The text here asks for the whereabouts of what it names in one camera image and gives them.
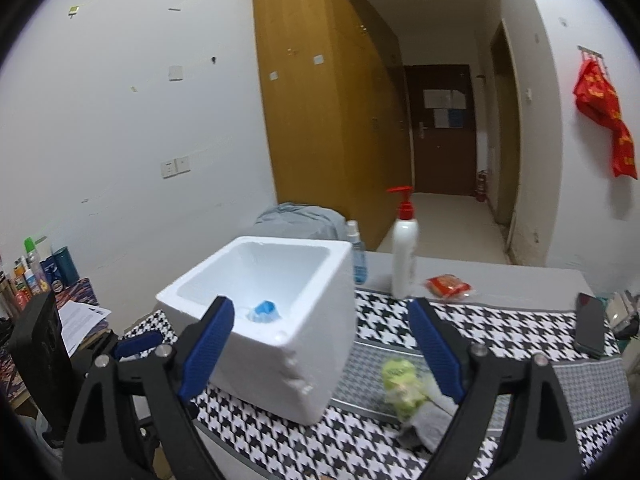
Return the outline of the grey sock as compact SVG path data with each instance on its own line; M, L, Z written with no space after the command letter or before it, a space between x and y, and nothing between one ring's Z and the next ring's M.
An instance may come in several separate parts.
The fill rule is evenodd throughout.
M450 396L445 396L440 391L432 374L423 376L422 380L430 400L401 425L396 439L404 448L425 448L427 452L434 454L454 419L458 406Z

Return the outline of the green white plastic bag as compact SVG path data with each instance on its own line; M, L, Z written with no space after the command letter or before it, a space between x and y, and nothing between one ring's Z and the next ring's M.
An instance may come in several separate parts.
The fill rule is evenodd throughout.
M413 363L406 359L389 359L381 368L384 396L401 422L409 420L430 400L425 382Z

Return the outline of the white paper sheets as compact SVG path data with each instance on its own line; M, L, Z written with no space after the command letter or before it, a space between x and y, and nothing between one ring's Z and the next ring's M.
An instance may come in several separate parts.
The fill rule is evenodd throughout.
M78 349L99 322L104 321L111 311L100 306L90 306L77 301L67 301L58 309L62 324L62 339L69 356Z

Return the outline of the toiletry bottles cluster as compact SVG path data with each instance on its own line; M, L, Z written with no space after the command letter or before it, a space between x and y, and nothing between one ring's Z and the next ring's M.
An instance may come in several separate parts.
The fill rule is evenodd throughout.
M1 310L9 318L17 318L35 296L53 292L61 298L80 281L68 248L53 250L46 236L25 238L24 252L10 266L1 263Z

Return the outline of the black smartphone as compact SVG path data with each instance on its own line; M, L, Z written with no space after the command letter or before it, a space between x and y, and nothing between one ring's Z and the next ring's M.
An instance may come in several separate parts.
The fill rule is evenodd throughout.
M580 292L576 298L574 347L593 359L604 357L605 322L602 302Z

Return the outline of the white styrofoam box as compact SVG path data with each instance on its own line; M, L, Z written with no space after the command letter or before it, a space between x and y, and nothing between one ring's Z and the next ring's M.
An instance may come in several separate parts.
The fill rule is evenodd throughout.
M352 246L241 236L156 301L182 333L218 296L232 302L234 322L209 383L291 422L322 419L356 336Z

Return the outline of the houndstooth table cloth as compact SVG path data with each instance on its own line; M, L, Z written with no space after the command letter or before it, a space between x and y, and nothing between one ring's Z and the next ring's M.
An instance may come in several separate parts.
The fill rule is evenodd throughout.
M574 420L582 464L589 467L620 429L631 406L613 334L604 356L574 347L572 312L500 309L486 304L433 304L458 332L495 356L553 365ZM320 422L303 426L215 387L195 400L196 426L216 446L229 479L415 479L428 454L397 440L396 410L430 400L454 407L437 390L407 321L408 304L382 292L356 292L357 333L343 375Z

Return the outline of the red snack packet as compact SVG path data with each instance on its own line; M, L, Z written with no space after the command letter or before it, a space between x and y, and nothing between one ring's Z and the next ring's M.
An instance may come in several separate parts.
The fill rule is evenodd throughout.
M428 278L424 286L434 296L442 300L458 300L471 297L475 290L467 282L454 274L440 274Z

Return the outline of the crumpled grey blue cloth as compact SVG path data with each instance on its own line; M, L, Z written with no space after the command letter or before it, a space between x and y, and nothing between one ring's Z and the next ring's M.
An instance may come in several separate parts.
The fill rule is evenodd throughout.
M347 240L346 220L342 214L330 208L296 203L282 203L265 210L245 234L301 240Z

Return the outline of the clear blue spray bottle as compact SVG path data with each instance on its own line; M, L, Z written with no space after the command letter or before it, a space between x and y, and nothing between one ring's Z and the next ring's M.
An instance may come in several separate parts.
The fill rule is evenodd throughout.
M346 222L346 234L349 243L352 244L352 265L354 266L354 281L357 285L363 285L368 279L368 266L366 248L360 237L358 222L348 220Z

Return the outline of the white pump lotion bottle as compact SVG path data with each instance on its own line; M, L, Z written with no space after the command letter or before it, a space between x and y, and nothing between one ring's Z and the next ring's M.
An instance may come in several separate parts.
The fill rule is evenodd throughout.
M411 295L416 270L419 223L411 201L413 188L410 185L389 188L387 192L400 195L392 229L392 295L396 299L405 299Z

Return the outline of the red fire extinguisher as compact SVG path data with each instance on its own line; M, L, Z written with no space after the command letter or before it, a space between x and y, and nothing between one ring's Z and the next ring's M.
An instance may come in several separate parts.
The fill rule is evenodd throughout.
M476 176L475 198L478 202L484 203L487 198L487 171L480 170Z

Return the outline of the side wooden door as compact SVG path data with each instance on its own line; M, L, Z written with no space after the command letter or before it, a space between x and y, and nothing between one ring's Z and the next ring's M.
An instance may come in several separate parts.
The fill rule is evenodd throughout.
M521 122L514 64L506 29L497 27L490 45L497 98L499 133L498 196L496 219L511 226L520 180Z

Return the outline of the wooden wardrobe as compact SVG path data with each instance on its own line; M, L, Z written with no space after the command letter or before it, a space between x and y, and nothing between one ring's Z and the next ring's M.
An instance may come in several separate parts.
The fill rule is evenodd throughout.
M399 41L368 0L253 0L262 106L281 203L356 220L370 248L411 181Z

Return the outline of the red hanging bag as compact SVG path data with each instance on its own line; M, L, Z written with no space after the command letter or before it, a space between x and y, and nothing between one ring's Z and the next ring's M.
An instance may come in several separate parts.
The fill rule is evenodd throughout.
M576 108L612 136L613 176L638 179L634 139L623 121L620 99L596 58L582 58L573 90Z

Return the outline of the dark brown entrance door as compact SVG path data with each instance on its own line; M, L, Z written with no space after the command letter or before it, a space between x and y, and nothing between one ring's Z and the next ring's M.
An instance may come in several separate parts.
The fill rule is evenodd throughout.
M405 75L416 192L473 195L477 133L469 66L407 65Z

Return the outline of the wall socket pair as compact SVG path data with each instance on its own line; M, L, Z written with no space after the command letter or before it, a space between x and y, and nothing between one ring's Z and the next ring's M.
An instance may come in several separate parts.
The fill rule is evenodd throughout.
M188 156L174 158L160 164L160 175L163 179L177 177L179 174L186 174L190 171L190 158Z

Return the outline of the white wall switch plate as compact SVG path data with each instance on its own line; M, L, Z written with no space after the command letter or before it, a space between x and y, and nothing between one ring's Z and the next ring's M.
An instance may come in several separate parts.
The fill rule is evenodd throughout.
M171 82L183 80L183 67L179 65L170 66L168 68L168 79Z

